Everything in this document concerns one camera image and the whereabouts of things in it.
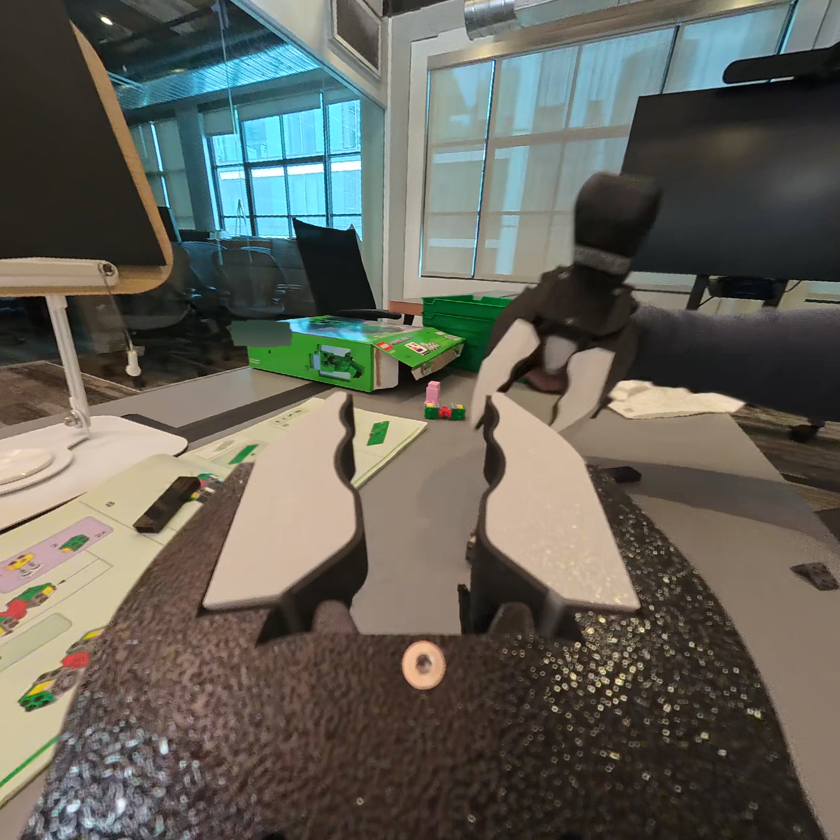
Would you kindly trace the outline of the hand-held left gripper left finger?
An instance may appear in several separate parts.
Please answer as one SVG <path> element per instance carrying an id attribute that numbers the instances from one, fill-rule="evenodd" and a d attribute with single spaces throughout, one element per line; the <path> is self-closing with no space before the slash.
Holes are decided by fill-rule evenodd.
<path id="1" fill-rule="evenodd" d="M 310 632 L 322 604 L 352 606 L 368 574 L 352 483 L 354 405 L 333 393 L 252 465 L 203 597 L 209 613 L 267 608 L 262 638 Z"/>

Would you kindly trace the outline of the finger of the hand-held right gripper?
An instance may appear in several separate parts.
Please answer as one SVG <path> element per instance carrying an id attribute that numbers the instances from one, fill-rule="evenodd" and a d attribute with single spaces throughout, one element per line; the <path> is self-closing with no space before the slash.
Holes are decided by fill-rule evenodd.
<path id="1" fill-rule="evenodd" d="M 541 338 L 533 324 L 517 319 L 505 331 L 494 349 L 483 360 L 474 386 L 474 428 L 483 424 L 487 400 L 505 392 L 531 366 L 541 348 Z"/>
<path id="2" fill-rule="evenodd" d="M 550 345 L 550 372 L 566 373 L 566 387 L 556 405 L 552 430 L 569 434 L 595 415 L 615 356 L 614 349 L 602 346 L 582 350 L 577 344 Z"/>

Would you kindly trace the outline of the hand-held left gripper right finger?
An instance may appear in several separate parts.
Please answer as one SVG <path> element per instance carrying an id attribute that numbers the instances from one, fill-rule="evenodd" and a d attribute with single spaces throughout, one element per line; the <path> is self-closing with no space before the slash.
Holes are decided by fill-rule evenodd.
<path id="1" fill-rule="evenodd" d="M 577 613 L 630 616 L 641 602 L 583 458 L 537 417 L 486 400 L 486 490 L 469 554 L 467 632 L 486 634 L 520 604 L 559 638 Z"/>

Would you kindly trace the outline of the person's right forearm dark sleeve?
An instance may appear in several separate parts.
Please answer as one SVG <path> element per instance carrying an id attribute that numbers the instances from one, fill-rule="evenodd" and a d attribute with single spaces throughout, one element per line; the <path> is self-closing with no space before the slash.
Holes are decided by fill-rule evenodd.
<path id="1" fill-rule="evenodd" d="M 710 315 L 640 306 L 627 377 L 839 421 L 838 307 Z"/>

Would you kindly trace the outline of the grey desk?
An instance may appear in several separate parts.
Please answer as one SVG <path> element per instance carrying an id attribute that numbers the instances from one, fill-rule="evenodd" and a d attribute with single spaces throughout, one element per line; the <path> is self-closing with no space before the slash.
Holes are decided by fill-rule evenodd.
<path id="1" fill-rule="evenodd" d="M 640 471 L 630 498 L 730 613 L 769 682 L 817 818 L 838 838 L 838 592 L 791 572 L 824 562 L 838 574 L 838 542 L 727 416 L 602 412 L 574 441 L 593 464 Z M 467 424 L 433 423 L 362 488 L 370 570 L 353 603 L 361 630 L 457 629 L 483 453 Z"/>

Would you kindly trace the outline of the white desk lamp black shade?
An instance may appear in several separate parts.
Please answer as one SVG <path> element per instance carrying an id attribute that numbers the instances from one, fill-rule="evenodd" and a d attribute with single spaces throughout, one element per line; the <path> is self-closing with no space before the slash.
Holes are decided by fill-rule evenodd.
<path id="1" fill-rule="evenodd" d="M 174 255 L 109 75 L 62 2 L 2 2 L 1 112 L 2 298 L 45 300 L 70 403 L 2 439 L 6 531 L 187 442 L 90 413 L 68 298 L 152 291 Z"/>

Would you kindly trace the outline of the green plastic bin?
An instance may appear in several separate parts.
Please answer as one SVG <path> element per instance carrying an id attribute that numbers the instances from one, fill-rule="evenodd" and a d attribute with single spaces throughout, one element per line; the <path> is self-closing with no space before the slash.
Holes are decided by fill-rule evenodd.
<path id="1" fill-rule="evenodd" d="M 423 298 L 423 323 L 464 339 L 460 356 L 452 366 L 478 372 L 488 350 L 490 335 L 501 311 L 513 296 L 475 295 L 432 296 Z"/>

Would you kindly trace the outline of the pink and green brick build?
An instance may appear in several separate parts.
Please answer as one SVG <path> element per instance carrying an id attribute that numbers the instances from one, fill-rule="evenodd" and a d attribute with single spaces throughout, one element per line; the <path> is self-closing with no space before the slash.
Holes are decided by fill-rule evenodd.
<path id="1" fill-rule="evenodd" d="M 466 420 L 466 408 L 462 404 L 445 404 L 441 396 L 441 383 L 430 381 L 426 384 L 425 399 L 423 404 L 423 417 L 426 420 L 446 420 L 453 422 L 464 422 Z"/>

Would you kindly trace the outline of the white paper sheet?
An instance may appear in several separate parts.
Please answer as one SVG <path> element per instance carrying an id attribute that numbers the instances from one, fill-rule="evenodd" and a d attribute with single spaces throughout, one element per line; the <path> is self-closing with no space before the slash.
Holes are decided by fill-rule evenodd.
<path id="1" fill-rule="evenodd" d="M 744 402 L 717 393 L 694 393 L 634 380 L 620 381 L 611 391 L 607 404 L 625 419 L 733 414 L 744 406 Z"/>

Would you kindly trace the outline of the long black brick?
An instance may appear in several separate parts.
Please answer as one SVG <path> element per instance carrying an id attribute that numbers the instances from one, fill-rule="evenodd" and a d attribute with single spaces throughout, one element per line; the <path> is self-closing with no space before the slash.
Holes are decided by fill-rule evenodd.
<path id="1" fill-rule="evenodd" d="M 138 533 L 158 533 L 173 519 L 178 511 L 200 490 L 201 480 L 196 476 L 179 476 L 138 517 L 133 529 Z"/>

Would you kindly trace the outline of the large black display screen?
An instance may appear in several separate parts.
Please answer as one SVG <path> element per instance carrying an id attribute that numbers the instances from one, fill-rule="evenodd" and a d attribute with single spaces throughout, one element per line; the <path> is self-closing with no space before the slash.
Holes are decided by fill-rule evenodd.
<path id="1" fill-rule="evenodd" d="M 838 282 L 838 80 L 641 97 L 622 172 L 662 190 L 634 271 Z"/>

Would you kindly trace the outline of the green toy brick box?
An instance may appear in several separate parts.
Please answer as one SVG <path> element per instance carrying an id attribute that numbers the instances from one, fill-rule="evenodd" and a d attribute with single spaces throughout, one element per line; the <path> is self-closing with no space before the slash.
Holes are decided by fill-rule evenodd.
<path id="1" fill-rule="evenodd" d="M 423 380 L 466 343 L 436 328 L 335 316 L 238 322 L 234 336 L 254 369 L 363 393 Z"/>

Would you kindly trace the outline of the black office chair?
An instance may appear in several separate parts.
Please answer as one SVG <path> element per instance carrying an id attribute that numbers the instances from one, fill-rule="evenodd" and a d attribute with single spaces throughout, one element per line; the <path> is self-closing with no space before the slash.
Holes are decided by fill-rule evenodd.
<path id="1" fill-rule="evenodd" d="M 318 315 L 366 321 L 403 319 L 401 313 L 376 305 L 360 240 L 352 227 L 320 227 L 297 217 L 292 225 Z"/>

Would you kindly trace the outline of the brick instruction booklet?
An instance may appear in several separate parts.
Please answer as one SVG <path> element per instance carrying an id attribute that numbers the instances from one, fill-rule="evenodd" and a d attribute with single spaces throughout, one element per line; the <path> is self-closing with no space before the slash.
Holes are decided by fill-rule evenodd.
<path id="1" fill-rule="evenodd" d="M 1 803 L 51 761 L 61 722 L 119 605 L 163 547 L 239 466 L 326 398 L 313 397 L 179 457 L 154 455 L 2 535 Z M 163 528 L 134 522 L 179 476 L 200 490 Z"/>

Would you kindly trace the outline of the silver ceiling duct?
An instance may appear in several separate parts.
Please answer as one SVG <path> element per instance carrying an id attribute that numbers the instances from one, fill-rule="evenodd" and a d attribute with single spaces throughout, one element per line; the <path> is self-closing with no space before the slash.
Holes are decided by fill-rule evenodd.
<path id="1" fill-rule="evenodd" d="M 470 40 L 632 4 L 632 1 L 464 1 Z"/>

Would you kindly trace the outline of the grey wall vent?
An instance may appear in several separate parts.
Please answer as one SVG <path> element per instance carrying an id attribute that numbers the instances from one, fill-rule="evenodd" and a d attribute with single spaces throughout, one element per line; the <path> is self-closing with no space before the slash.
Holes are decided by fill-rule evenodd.
<path id="1" fill-rule="evenodd" d="M 373 77 L 382 77 L 382 15 L 373 2 L 331 1 L 332 40 Z"/>

